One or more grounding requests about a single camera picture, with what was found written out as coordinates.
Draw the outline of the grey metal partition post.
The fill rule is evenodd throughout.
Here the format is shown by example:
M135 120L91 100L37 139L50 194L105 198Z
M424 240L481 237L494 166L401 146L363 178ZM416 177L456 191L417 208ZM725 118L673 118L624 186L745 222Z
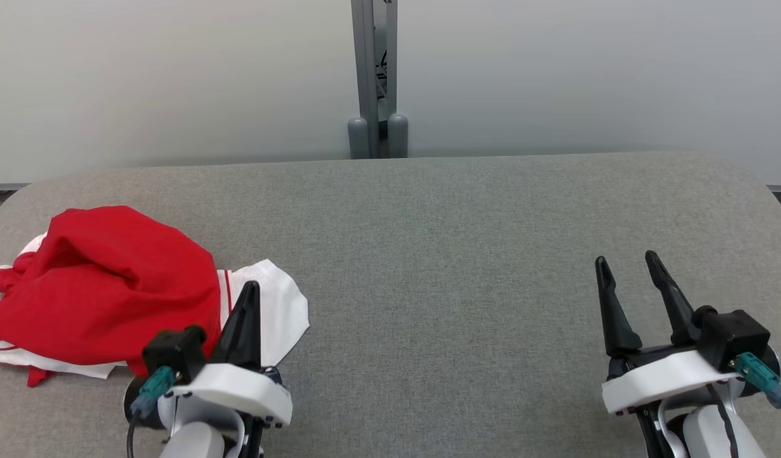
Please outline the grey metal partition post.
M372 157L390 158L387 120L398 113L399 0L350 0L359 116L370 125Z

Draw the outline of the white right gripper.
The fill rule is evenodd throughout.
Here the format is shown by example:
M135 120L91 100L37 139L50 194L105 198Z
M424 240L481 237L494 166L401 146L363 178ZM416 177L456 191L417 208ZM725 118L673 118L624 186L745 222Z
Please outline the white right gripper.
M692 322L694 310L681 288L653 250L644 253L647 270L657 288L672 327L670 342L676 346L694 345L700 330ZM596 259L596 276L605 353L609 360L607 380L602 384L602 400L609 414L626 413L631 408L678 398L674 406L696 405L707 400L701 390L708 384L727 383L729 398L742 397L745 382L736 372L719 372L696 350L678 352L637 368L629 368L622 356L642 348L641 338L632 330L616 295L616 281L605 257Z

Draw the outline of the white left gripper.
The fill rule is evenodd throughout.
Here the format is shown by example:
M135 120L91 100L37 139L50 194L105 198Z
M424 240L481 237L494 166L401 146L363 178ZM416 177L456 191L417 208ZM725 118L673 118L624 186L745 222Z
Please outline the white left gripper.
M242 367L261 367L261 298L258 281L244 284L219 340L189 384L175 385L172 396L158 398L148 417L152 428L181 428L205 422L242 428L250 415L266 424L288 426L293 416L289 391L268 375Z

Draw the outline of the grey cylindrical post foot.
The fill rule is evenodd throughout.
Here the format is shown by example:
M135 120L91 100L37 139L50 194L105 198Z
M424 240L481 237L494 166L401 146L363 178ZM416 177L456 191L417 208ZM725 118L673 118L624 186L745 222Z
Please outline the grey cylindrical post foot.
M372 157L370 125L362 117L353 117L347 122L350 159L361 160Z
M390 158L408 158L409 122L406 116L393 113L387 120L387 142Z

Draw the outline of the red white lettered jersey shirt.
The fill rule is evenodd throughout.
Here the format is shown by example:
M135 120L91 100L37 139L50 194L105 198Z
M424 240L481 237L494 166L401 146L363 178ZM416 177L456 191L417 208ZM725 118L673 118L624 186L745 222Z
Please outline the red white lettered jersey shirt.
M245 282L258 281L261 360L275 366L309 328L306 296L268 259L219 269L172 226L125 205L68 209L21 280L0 293L0 364L35 387L56 372L148 374L142 350L161 331L199 326L210 356Z

